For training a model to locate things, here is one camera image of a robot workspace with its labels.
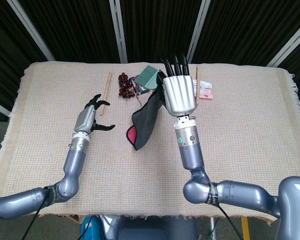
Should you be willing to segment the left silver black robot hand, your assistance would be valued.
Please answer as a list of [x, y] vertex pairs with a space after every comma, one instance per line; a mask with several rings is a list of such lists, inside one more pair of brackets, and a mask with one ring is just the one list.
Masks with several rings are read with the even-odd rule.
[[84, 109], [79, 113], [74, 131], [85, 132], [90, 135], [94, 131], [111, 131], [115, 128], [115, 124], [110, 126], [105, 126], [102, 124], [98, 124], [96, 121], [96, 112], [98, 108], [102, 105], [110, 106], [111, 104], [106, 100], [99, 100], [101, 94], [95, 95], [84, 107]]

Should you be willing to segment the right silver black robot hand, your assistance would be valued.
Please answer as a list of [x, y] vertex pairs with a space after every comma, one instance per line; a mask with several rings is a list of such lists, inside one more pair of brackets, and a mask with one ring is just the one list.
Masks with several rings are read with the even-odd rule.
[[186, 57], [172, 54], [171, 58], [163, 58], [162, 63], [165, 72], [160, 70], [156, 76], [160, 103], [175, 118], [190, 115], [196, 108], [196, 97]]

